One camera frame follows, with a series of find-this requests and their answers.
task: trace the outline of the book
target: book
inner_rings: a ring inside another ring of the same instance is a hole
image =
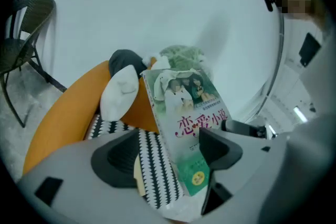
[[[142,75],[173,170],[185,194],[193,196],[209,179],[199,130],[220,128],[230,118],[228,110],[203,70],[146,70]]]

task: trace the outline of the yellow sticker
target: yellow sticker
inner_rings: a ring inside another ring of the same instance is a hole
[[[204,181],[205,175],[203,172],[199,171],[193,175],[192,183],[195,186],[199,186]]]

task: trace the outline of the zigzag patterned cloth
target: zigzag patterned cloth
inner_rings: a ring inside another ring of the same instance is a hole
[[[103,121],[100,114],[96,114],[86,138],[133,129],[135,128],[122,121]],[[183,189],[173,172],[162,136],[143,129],[138,130],[141,171],[146,191],[144,198],[153,209],[159,209],[181,198],[184,195]]]

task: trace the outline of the concrete floor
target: concrete floor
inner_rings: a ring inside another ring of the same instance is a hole
[[[17,113],[24,119],[22,128],[9,109],[0,88],[0,156],[13,180],[22,175],[23,164],[30,142],[41,120],[62,95],[62,92],[46,83],[29,64],[12,71],[8,78],[7,92]]]

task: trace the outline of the fluorescent light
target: fluorescent light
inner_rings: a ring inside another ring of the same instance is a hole
[[[304,114],[301,112],[301,110],[297,106],[294,108],[294,112],[300,118],[302,122],[308,121],[307,118],[304,116]]]
[[[269,125],[268,127],[271,129],[271,131],[272,131],[273,134],[276,134],[271,125]]]

